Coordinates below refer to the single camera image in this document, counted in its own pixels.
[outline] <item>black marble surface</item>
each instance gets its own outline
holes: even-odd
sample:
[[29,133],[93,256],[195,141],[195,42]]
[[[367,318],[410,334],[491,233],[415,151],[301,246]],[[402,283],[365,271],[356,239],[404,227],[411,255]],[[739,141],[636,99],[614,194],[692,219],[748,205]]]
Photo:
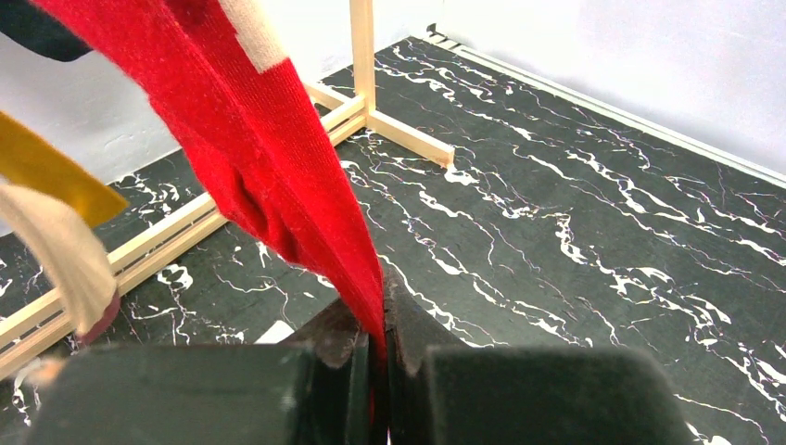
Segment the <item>black marble surface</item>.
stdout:
[[[786,191],[416,39],[376,68],[382,111],[456,147],[449,171],[366,131],[338,148],[381,262],[432,315],[478,347],[645,350],[699,443],[786,443]],[[200,191],[180,153],[117,187],[133,205],[98,230],[108,249]],[[48,284],[13,236],[0,261],[7,316]],[[99,343],[253,342],[335,296],[227,225],[127,296]],[[13,443],[37,395],[0,397]]]

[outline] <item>dark green fabric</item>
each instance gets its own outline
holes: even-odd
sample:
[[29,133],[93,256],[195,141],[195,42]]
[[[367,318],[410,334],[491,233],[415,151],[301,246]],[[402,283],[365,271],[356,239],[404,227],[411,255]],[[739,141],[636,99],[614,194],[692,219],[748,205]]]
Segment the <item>dark green fabric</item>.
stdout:
[[60,62],[71,62],[92,51],[28,0],[0,1],[0,32],[35,54]]

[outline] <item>white wall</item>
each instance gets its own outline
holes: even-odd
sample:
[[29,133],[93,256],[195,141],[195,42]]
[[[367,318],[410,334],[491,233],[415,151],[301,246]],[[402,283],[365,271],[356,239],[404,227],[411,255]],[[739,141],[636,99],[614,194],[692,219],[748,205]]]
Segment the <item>white wall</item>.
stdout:
[[786,2],[445,0],[453,40],[786,173]]
[[[301,77],[316,80],[351,64],[349,0],[263,3]],[[424,30],[439,4],[376,0],[376,47]],[[144,92],[96,52],[57,62],[0,34],[0,109],[106,183],[178,148]]]

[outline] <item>wooden base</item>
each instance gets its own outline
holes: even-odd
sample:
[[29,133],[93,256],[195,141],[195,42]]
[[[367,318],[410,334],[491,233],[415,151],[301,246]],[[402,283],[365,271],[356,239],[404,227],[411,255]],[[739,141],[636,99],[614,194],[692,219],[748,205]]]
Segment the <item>wooden base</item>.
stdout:
[[[356,97],[347,97],[321,84],[306,84],[311,98],[332,111],[322,124],[337,146],[362,127],[381,134],[442,167],[453,163],[453,147],[376,110],[374,35],[371,0],[349,0]],[[121,295],[139,286],[227,221],[207,194],[197,197],[161,222],[108,254]],[[17,372],[73,330],[63,312],[57,289],[0,323],[0,378]]]

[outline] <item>red garment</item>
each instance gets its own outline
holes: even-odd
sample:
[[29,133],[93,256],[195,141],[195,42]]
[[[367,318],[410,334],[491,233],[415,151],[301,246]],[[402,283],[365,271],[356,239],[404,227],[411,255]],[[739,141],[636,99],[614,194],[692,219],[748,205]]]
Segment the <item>red garment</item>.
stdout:
[[257,0],[34,0],[149,95],[219,210],[325,275],[385,347],[360,207]]

